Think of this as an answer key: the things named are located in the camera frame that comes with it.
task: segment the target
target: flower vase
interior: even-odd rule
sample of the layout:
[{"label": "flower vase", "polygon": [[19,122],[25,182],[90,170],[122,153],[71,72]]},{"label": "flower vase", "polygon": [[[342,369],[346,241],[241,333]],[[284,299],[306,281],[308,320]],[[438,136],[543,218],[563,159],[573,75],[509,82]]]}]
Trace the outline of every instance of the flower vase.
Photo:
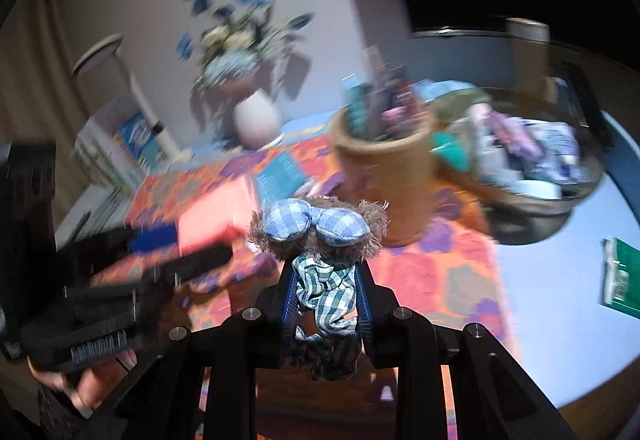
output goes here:
[{"label": "flower vase", "polygon": [[237,79],[227,79],[220,87],[233,98],[234,127],[242,146],[268,149],[276,146],[284,135],[275,104],[262,88],[257,88],[255,72]]}]

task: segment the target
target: human hand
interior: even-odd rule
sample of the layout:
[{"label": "human hand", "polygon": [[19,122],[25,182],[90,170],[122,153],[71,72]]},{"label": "human hand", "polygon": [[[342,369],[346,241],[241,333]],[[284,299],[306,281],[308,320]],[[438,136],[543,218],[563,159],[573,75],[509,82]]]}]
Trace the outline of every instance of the human hand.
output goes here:
[{"label": "human hand", "polygon": [[136,354],[129,350],[117,358],[97,364],[82,372],[77,388],[71,387],[63,373],[39,372],[28,359],[29,369],[37,381],[54,391],[64,391],[74,407],[79,410],[95,409],[127,375],[125,366],[136,362]]}]

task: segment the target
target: curtain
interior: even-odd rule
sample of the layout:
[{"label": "curtain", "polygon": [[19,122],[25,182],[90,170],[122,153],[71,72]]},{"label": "curtain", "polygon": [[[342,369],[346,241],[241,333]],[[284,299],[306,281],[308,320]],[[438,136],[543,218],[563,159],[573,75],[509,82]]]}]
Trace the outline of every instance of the curtain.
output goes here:
[{"label": "curtain", "polygon": [[56,0],[18,0],[0,28],[0,141],[56,141],[57,226],[89,185],[72,162],[90,113]]}]

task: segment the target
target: pink item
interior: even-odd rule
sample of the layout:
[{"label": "pink item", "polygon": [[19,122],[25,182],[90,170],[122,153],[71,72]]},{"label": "pink item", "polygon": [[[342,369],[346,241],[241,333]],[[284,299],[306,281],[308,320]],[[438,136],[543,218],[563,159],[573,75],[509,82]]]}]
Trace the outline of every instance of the pink item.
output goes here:
[{"label": "pink item", "polygon": [[487,118],[489,128],[511,155],[531,163],[544,157],[544,151],[533,140],[519,117],[508,117],[500,112],[491,112]]},{"label": "pink item", "polygon": [[474,119],[477,123],[483,123],[489,114],[493,111],[492,107],[487,103],[476,103],[468,107],[466,114]]},{"label": "pink item", "polygon": [[249,232],[258,212],[254,183],[248,176],[228,181],[204,195],[178,218],[178,247],[188,254],[214,242],[232,242]]},{"label": "pink item", "polygon": [[403,117],[406,117],[406,106],[397,106],[382,112],[382,120],[388,124],[398,123]]}]

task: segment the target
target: cylindrical container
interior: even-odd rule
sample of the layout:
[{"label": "cylindrical container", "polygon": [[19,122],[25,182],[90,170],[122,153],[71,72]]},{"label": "cylindrical container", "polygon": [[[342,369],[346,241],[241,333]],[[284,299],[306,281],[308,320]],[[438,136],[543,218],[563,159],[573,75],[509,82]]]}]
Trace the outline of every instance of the cylindrical container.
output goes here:
[{"label": "cylindrical container", "polygon": [[524,18],[508,18],[513,50],[513,89],[537,99],[545,98],[549,68],[549,26]]},{"label": "cylindrical container", "polygon": [[344,195],[388,202],[389,225],[383,245],[399,247],[420,238],[431,219],[436,163],[431,154],[432,120],[422,117],[418,130],[397,141],[381,143],[351,137],[346,109],[334,115],[328,136],[344,173]]}]

